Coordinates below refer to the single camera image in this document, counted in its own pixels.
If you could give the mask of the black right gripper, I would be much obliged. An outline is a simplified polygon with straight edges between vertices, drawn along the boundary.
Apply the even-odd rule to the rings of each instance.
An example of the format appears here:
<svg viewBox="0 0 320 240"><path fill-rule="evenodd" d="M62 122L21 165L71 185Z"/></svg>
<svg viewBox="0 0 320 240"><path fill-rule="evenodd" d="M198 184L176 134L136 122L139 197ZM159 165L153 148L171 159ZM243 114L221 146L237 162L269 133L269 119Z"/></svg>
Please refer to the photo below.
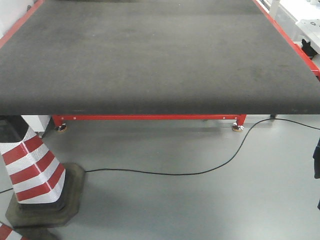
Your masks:
<svg viewBox="0 0 320 240"><path fill-rule="evenodd" d="M320 144L318 143L313 153L314 160L314 178L320 178Z"/></svg>

